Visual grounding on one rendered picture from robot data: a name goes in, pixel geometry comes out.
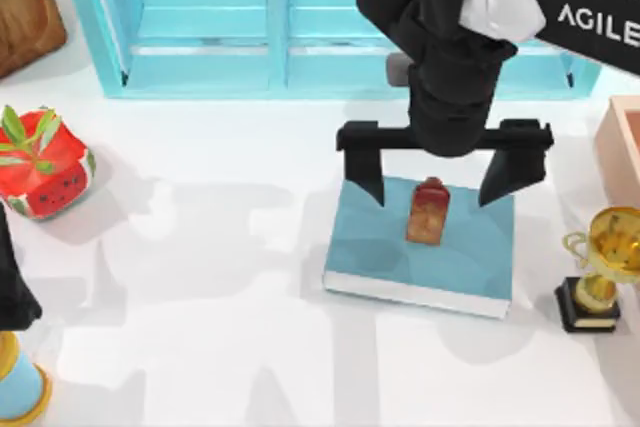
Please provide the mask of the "blue book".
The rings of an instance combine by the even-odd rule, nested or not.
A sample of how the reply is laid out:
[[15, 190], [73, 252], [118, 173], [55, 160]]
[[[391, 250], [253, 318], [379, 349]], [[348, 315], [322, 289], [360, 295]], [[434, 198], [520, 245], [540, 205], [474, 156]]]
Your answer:
[[514, 199], [487, 206], [478, 190], [452, 186], [440, 245], [407, 240], [417, 183], [387, 177], [379, 205], [343, 183], [323, 286], [334, 292], [502, 319], [512, 301]]

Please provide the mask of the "pale grey rounded box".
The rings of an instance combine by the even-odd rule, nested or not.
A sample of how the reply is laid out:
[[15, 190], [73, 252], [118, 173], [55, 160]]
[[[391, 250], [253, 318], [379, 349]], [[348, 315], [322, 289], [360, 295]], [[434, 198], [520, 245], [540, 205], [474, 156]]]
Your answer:
[[409, 85], [408, 70], [411, 59], [404, 53], [390, 53], [386, 58], [386, 78], [391, 87], [407, 87]]

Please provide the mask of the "salmon-coloured shallow box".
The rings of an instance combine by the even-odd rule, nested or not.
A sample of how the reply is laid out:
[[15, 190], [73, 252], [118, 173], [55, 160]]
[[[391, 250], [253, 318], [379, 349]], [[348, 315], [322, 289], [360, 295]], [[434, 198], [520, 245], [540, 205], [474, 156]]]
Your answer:
[[609, 99], [594, 145], [610, 203], [640, 209], [640, 95]]

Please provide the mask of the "gold trophy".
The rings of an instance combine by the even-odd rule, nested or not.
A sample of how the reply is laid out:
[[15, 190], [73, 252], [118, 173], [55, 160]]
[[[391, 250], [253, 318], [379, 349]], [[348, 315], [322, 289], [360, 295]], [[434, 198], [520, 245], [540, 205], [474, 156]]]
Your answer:
[[621, 310], [618, 286], [640, 282], [640, 209], [609, 207], [594, 216], [585, 232], [572, 232], [563, 247], [579, 260], [584, 275], [567, 277], [555, 289], [564, 330], [610, 333]]

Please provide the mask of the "light blue rack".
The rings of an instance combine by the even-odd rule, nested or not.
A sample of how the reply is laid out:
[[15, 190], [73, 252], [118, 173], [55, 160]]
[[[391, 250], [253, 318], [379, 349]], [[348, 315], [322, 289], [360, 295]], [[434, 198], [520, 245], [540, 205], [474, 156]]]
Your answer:
[[355, 0], [73, 0], [110, 98], [398, 99]]

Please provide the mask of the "watermelon-patterned plant pot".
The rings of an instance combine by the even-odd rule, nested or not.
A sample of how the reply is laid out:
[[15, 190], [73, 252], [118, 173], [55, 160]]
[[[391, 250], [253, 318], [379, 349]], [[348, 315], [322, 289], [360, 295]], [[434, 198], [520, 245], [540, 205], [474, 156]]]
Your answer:
[[69, 207], [89, 189], [96, 173], [92, 150], [55, 110], [0, 114], [0, 199], [36, 220]]

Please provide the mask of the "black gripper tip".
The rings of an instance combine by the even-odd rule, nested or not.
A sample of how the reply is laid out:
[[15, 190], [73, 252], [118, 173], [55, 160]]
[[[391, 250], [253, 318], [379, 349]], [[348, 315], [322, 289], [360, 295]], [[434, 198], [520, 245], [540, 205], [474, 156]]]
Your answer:
[[16, 261], [5, 210], [0, 203], [0, 331], [26, 331], [42, 313]]

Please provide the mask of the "yellow and blue cup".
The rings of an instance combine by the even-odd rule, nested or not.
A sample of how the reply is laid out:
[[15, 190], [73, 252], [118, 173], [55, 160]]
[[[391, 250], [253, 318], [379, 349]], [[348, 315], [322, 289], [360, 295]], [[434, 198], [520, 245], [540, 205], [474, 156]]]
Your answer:
[[13, 332], [0, 332], [0, 427], [23, 427], [46, 411], [52, 380], [22, 351]]

